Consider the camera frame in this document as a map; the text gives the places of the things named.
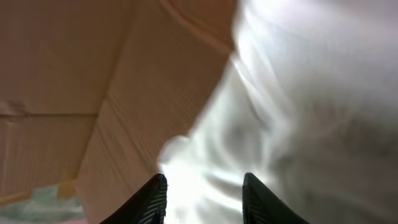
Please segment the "crumpled white fabric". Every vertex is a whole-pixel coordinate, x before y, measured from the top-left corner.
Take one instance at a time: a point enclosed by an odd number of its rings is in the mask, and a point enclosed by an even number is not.
[[[174,223],[242,223],[254,173],[310,223],[398,223],[398,1],[247,0],[237,51],[160,155]]]

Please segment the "white fabric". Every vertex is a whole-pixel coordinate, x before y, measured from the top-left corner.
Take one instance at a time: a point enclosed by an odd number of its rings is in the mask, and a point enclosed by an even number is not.
[[[243,1],[238,50],[160,156],[173,223],[242,223],[253,172],[310,223],[398,223],[398,1]]]

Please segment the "white cloth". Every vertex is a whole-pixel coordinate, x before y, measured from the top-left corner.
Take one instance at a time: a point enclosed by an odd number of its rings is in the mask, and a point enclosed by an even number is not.
[[[254,173],[310,223],[398,223],[398,1],[251,0],[237,52],[170,140],[167,224],[242,223]]]

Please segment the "cardboard box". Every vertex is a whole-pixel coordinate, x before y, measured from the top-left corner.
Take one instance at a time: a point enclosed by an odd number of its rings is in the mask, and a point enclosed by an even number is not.
[[[0,118],[0,197],[74,179],[95,116]]]
[[[157,172],[163,144],[187,133],[218,83],[229,52],[202,37],[160,1],[140,2],[76,181],[90,223]]]
[[[0,115],[96,114],[134,2],[1,1]]]

